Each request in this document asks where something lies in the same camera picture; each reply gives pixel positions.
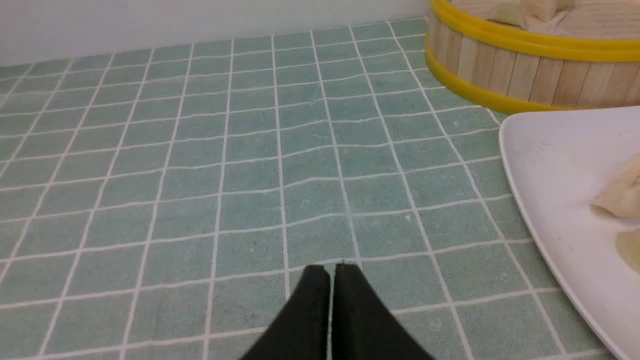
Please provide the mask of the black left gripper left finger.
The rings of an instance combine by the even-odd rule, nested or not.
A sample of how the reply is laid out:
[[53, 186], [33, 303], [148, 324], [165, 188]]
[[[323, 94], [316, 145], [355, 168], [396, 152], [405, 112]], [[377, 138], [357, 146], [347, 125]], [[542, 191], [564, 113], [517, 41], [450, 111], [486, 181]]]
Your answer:
[[325, 360], [330, 309], [330, 275], [308, 265], [286, 304], [243, 360]]

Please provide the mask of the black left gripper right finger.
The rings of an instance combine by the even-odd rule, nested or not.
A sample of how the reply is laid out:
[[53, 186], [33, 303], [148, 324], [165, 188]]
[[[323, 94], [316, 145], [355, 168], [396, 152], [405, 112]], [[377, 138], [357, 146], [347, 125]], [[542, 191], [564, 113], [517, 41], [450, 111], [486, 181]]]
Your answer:
[[356, 264], [335, 267], [334, 360], [432, 360], [382, 303]]

